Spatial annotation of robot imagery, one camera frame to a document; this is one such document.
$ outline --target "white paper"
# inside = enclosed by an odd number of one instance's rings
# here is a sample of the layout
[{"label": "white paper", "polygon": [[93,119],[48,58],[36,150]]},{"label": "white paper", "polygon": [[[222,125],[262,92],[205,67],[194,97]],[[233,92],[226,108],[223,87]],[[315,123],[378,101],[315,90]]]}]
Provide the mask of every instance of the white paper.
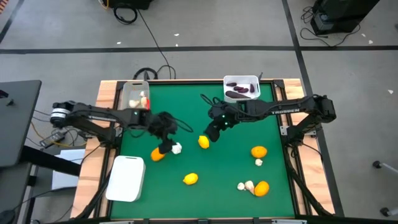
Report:
[{"label": "white paper", "polygon": [[[66,159],[77,164],[81,164],[81,160],[85,156],[84,149],[72,149],[72,150],[61,150],[60,155],[56,155],[58,158]],[[52,172],[52,185],[51,189],[60,189],[62,187],[76,187],[79,177],[69,174],[64,174],[61,172]]]}]

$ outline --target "yellow cable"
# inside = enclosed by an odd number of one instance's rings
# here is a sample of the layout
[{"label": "yellow cable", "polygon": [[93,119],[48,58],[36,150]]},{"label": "yellow cable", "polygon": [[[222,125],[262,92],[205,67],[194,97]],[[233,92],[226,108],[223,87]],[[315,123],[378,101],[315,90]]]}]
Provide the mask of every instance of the yellow cable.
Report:
[{"label": "yellow cable", "polygon": [[[43,136],[41,136],[41,135],[39,134],[39,132],[36,130],[35,124],[34,124],[33,122],[30,122],[30,124],[32,125],[32,128],[33,128],[33,130],[35,131],[35,133],[38,135],[38,137],[40,137],[41,139],[45,140],[45,138],[44,138]],[[54,141],[50,141],[50,142],[51,142],[52,144],[56,144],[56,145],[58,145],[58,146],[72,147],[72,146],[69,146],[69,145],[66,145],[66,144],[57,143],[57,142],[54,142]]]},{"label": "yellow cable", "polygon": [[101,3],[101,0],[98,0],[98,2],[103,9],[107,10],[109,8],[109,0],[106,0],[106,7],[104,6],[104,4]]}]

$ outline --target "wooden board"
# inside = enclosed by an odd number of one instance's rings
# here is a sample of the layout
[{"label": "wooden board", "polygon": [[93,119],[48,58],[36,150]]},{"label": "wooden board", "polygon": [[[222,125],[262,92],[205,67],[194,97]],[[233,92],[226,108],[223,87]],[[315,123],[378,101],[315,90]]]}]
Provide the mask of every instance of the wooden board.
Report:
[{"label": "wooden board", "polygon": [[[168,80],[151,80],[151,81],[168,81]],[[189,80],[169,80],[170,82],[183,82],[183,81],[195,81]],[[301,98],[304,96],[303,88],[301,86],[301,81],[298,78],[284,79],[285,90],[288,99]],[[112,108],[114,96],[116,93],[117,80],[102,81],[99,86],[98,97],[96,101],[96,106],[104,108]],[[282,97],[280,92],[277,92],[278,100]],[[297,113],[292,115],[292,120],[294,124],[299,123],[302,119],[306,117],[305,113]],[[286,125],[286,119],[282,119],[284,125]],[[107,127],[108,122],[98,121],[97,124]],[[318,149],[317,140],[311,137],[305,137],[304,143],[309,146]],[[90,139],[87,142],[85,155],[90,153],[93,149],[98,146],[98,141],[96,139]],[[320,160],[320,156],[315,151],[308,149],[306,146],[299,147],[299,153],[301,157],[304,178],[307,187],[310,189],[315,198],[324,206],[326,210],[334,213],[333,203],[331,201],[330,192],[328,184],[326,182],[325,172],[323,170],[323,165]],[[80,177],[78,181],[78,186],[76,190],[75,200],[73,202],[73,208],[70,217],[75,217],[79,215],[83,209],[88,205],[90,200],[93,198],[95,192],[98,189],[98,184],[100,182],[101,168],[104,159],[104,148],[99,147],[92,155],[87,157],[81,166]],[[114,157],[114,151],[111,151],[109,158],[108,171],[112,166]],[[305,214],[303,207],[303,198],[300,189],[296,185],[296,193],[300,207],[300,213]],[[101,201],[101,210],[99,215],[101,217],[106,216],[106,206],[107,199],[103,197]]]}]

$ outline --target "white container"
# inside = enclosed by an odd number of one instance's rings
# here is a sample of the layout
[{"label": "white container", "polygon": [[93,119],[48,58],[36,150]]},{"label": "white container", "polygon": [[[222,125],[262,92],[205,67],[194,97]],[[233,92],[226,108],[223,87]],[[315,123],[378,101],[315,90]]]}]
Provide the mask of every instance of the white container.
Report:
[{"label": "white container", "polygon": [[118,156],[112,166],[106,198],[121,202],[133,202],[141,196],[145,164],[141,157]]},{"label": "white container", "polygon": [[[142,95],[147,98],[146,107],[144,107],[140,102],[142,99]],[[149,101],[149,84],[145,81],[132,81],[126,82],[123,85],[122,92],[122,102],[120,104],[120,109],[126,108],[145,108],[150,109],[150,101]]]},{"label": "white container", "polygon": [[[227,91],[234,91],[234,87],[226,86],[228,83],[237,83],[237,86],[248,88],[247,93],[240,93],[249,98],[230,98],[225,95]],[[254,93],[250,92],[250,84],[254,86]],[[256,100],[261,95],[259,78],[255,75],[226,75],[224,76],[224,101],[228,103],[235,103],[242,100]]]}]

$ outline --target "yellow lemon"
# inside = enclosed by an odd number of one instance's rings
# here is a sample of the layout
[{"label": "yellow lemon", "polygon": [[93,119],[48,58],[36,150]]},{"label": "yellow lemon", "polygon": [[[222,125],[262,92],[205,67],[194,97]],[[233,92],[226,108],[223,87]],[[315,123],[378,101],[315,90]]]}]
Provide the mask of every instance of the yellow lemon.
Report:
[{"label": "yellow lemon", "polygon": [[199,136],[199,146],[207,149],[210,146],[209,139],[206,136]]},{"label": "yellow lemon", "polygon": [[192,184],[196,183],[197,181],[198,181],[198,174],[196,174],[196,173],[188,174],[182,180],[182,182],[184,182],[187,185],[192,185]]},{"label": "yellow lemon", "polygon": [[157,161],[163,159],[164,156],[165,156],[165,154],[161,154],[161,153],[159,152],[159,147],[157,147],[156,149],[154,149],[154,150],[151,152],[151,154],[150,154],[150,158],[151,158],[153,161],[155,161],[155,162],[157,162]]},{"label": "yellow lemon", "polygon": [[269,184],[265,181],[260,181],[259,184],[254,188],[254,195],[257,197],[262,197],[266,195],[269,191]]},{"label": "yellow lemon", "polygon": [[267,154],[267,149],[264,146],[256,146],[251,149],[251,155],[254,158],[261,159]]}]

